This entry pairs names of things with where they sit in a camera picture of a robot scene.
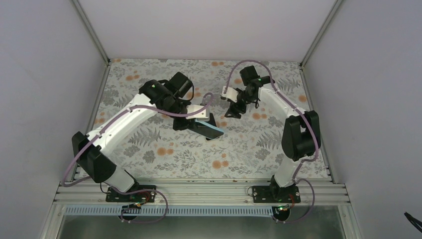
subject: table surface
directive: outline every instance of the table surface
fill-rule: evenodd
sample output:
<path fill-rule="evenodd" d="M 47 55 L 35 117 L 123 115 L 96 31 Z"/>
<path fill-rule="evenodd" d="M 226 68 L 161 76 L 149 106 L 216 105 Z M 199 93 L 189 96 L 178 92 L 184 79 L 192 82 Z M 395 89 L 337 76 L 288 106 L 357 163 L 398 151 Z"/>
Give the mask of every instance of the table surface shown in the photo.
<path fill-rule="evenodd" d="M 229 103 L 220 99 L 222 87 L 238 61 L 114 59 L 102 95 L 94 128 L 125 106 L 146 81 L 170 79 L 178 71 L 195 86 L 192 104 L 199 105 L 207 92 L 215 96 L 211 105 L 217 126 L 224 130 L 219 140 L 206 141 L 189 130 L 172 130 L 173 119 L 157 114 L 130 133 L 110 159 L 134 177 L 147 178 L 270 178 L 283 159 L 281 149 L 284 122 L 271 104 L 249 105 L 241 119 L 225 118 Z M 299 66 L 294 62 L 263 62 L 277 86 L 298 106 L 309 105 Z M 243 63 L 233 73 L 230 86 L 244 88 L 239 71 L 255 65 L 260 76 L 266 70 L 255 63 Z M 187 93 L 185 99 L 192 96 Z M 326 178 L 322 158 L 304 163 L 298 177 Z"/>

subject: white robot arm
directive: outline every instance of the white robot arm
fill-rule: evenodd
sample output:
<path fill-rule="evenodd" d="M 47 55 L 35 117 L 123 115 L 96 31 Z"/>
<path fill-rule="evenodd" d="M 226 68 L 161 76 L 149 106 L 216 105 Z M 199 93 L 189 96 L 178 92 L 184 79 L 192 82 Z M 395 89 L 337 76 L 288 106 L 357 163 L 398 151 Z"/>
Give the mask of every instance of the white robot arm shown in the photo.
<path fill-rule="evenodd" d="M 293 108 L 285 102 L 278 96 L 278 93 L 284 99 L 288 99 L 288 97 L 282 92 L 275 92 L 270 84 L 270 77 L 258 76 L 253 66 L 241 70 L 240 75 L 244 86 L 246 86 L 245 90 L 231 87 L 228 87 L 227 90 L 226 87 L 223 88 L 221 98 L 230 102 L 230 107 L 225 116 L 239 119 L 242 114 L 246 113 L 246 106 L 248 104 L 255 103 L 255 107 L 258 108 L 258 101 L 263 101 L 271 105 L 272 108 L 277 109 L 275 112 L 278 114 L 279 119 L 285 122 L 281 143 L 288 159 L 283 159 L 280 167 L 271 179 L 270 187 L 273 187 L 274 191 L 277 192 L 283 191 L 279 189 L 294 187 L 294 176 L 301 164 L 300 159 L 305 155 L 310 156 L 315 152 L 315 144 L 309 129 L 305 128 L 305 122 L 297 111 L 300 111 L 310 123 L 316 135 L 318 147 L 320 147 L 318 115 L 315 111 L 306 112 L 296 104 L 293 104 Z"/>
<path fill-rule="evenodd" d="M 174 130 L 189 129 L 208 139 L 223 135 L 223 131 L 216 127 L 213 115 L 208 109 L 191 116 L 180 116 L 180 114 L 189 115 L 203 108 L 181 99 L 190 87 L 193 87 L 192 82 L 180 72 L 170 81 L 151 80 L 145 83 L 139 89 L 139 94 L 136 94 L 122 110 L 103 125 L 87 135 L 78 132 L 72 137 L 75 155 L 94 137 L 98 137 L 79 158 L 78 164 L 97 183 L 107 183 L 121 192 L 134 191 L 139 189 L 136 180 L 111 162 L 108 157 L 119 142 L 141 123 L 156 115 L 157 111 L 175 115 Z"/>

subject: white wall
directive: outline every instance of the white wall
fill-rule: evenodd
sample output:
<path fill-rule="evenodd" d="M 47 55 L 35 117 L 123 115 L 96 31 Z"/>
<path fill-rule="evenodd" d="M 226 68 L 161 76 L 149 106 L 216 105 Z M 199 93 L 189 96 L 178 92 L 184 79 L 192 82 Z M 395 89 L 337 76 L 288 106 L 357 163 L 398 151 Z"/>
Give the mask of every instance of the white wall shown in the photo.
<path fill-rule="evenodd" d="M 38 237 L 104 69 L 70 1 L 1 4 L 1 238 Z"/>
<path fill-rule="evenodd" d="M 420 238 L 422 1 L 346 0 L 305 66 L 366 239 Z"/>
<path fill-rule="evenodd" d="M 111 58 L 301 62 L 335 0 L 80 0 Z"/>

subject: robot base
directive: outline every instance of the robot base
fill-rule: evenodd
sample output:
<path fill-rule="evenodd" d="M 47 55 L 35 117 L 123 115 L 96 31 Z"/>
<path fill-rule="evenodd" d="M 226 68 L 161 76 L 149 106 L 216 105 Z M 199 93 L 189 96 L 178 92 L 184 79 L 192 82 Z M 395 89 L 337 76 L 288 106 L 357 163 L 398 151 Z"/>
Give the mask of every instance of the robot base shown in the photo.
<path fill-rule="evenodd" d="M 141 189 L 155 190 L 156 187 L 155 185 L 138 185 L 137 187 L 132 187 L 131 191 L 133 192 L 133 191 L 137 191 Z M 148 192 L 148 194 L 149 194 L 149 200 L 147 203 L 153 203 L 155 199 L 155 194 L 152 195 L 150 192 Z M 146 195 L 144 193 L 122 195 L 110 187 L 108 188 L 107 197 L 105 198 L 105 201 L 108 203 L 137 203 L 137 202 L 144 201 L 145 199 L 142 199 L 142 198 L 145 198 L 145 196 Z"/>
<path fill-rule="evenodd" d="M 280 188 L 281 192 L 276 196 L 271 191 L 270 186 L 253 186 L 252 195 L 254 203 L 292 203 L 292 198 L 295 203 L 301 202 L 299 188 L 292 185 L 286 188 Z"/>

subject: gray floor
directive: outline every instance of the gray floor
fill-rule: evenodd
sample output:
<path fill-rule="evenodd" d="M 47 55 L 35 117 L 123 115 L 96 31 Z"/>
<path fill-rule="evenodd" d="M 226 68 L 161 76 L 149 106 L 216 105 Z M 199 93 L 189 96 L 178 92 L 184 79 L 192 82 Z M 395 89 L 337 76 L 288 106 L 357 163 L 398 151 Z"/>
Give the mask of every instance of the gray floor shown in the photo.
<path fill-rule="evenodd" d="M 289 220 L 300 217 L 306 207 L 292 209 Z M 318 206 L 305 220 L 275 224 L 259 217 L 167 217 L 151 225 L 121 223 L 115 216 L 66 216 L 61 239 L 342 239 L 337 207 Z"/>

